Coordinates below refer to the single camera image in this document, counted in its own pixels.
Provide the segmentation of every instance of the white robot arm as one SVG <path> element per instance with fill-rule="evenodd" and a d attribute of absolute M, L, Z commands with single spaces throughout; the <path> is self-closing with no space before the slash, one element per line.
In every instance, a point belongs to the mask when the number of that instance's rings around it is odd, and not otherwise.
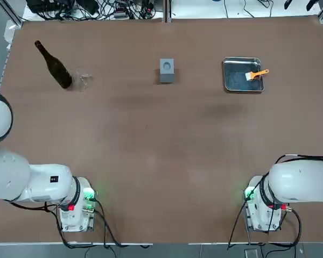
<path fill-rule="evenodd" d="M 0 94 L 0 141 L 12 128 L 12 108 Z M 51 202 L 61 211 L 63 231 L 93 229 L 95 192 L 83 177 L 73 177 L 67 166 L 32 165 L 26 158 L 0 149 L 0 199 L 10 202 Z"/>
<path fill-rule="evenodd" d="M 278 230 L 285 204 L 323 202 L 323 158 L 274 164 L 268 175 L 254 176 L 244 194 L 250 196 L 245 207 L 248 227 L 254 231 Z"/>

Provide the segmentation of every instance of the gray cube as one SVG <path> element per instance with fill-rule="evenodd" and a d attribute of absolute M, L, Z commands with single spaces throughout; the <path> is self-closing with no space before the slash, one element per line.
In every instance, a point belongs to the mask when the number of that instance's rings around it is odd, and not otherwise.
<path fill-rule="evenodd" d="M 174 82 L 174 63 L 173 58 L 161 58 L 160 59 L 160 83 L 172 83 Z"/>

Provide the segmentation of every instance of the green indicator light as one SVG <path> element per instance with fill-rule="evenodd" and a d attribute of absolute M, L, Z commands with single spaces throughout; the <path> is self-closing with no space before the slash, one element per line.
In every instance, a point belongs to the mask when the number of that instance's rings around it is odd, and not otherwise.
<path fill-rule="evenodd" d="M 248 187 L 246 190 L 245 190 L 245 197 L 246 198 L 248 198 L 249 197 L 249 195 L 250 195 L 250 198 L 249 198 L 249 200 L 252 200 L 253 198 L 254 198 L 254 193 L 252 193 L 252 191 L 253 191 L 253 187 Z"/>

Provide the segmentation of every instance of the floor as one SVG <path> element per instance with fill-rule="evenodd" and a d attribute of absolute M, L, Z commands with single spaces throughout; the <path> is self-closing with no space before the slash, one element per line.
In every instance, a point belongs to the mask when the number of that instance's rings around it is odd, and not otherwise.
<path fill-rule="evenodd" d="M 245 258 L 245 251 L 250 249 L 257 250 L 256 256 L 248 258 L 262 258 L 259 247 L 237 245 L 226 250 L 227 245 L 186 245 L 186 244 L 158 244 L 148 249 L 140 246 L 130 246 L 117 249 L 114 247 L 117 258 Z M 276 250 L 272 245 L 263 247 L 264 257 L 270 250 Z M 67 249 L 63 245 L 15 245 L 0 246 L 0 258 L 84 258 L 86 249 Z M 86 258 L 108 257 L 115 258 L 111 250 L 106 250 L 101 246 L 90 249 Z M 294 248 L 284 252 L 273 252 L 268 255 L 269 258 L 293 258 Z M 323 243 L 305 243 L 297 246 L 298 258 L 323 258 Z"/>

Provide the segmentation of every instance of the orange brush handle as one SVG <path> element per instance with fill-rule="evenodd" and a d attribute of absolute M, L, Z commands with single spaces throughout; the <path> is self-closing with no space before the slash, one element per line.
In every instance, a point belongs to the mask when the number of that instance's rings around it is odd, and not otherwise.
<path fill-rule="evenodd" d="M 263 75 L 263 74 L 267 74 L 267 73 L 269 73 L 269 70 L 268 70 L 268 69 L 263 70 L 263 71 L 259 71 L 259 72 L 257 72 L 257 73 L 253 73 L 253 72 L 251 72 L 251 78 L 255 78 L 255 77 L 256 77 L 256 76 L 258 76 L 258 75 Z"/>

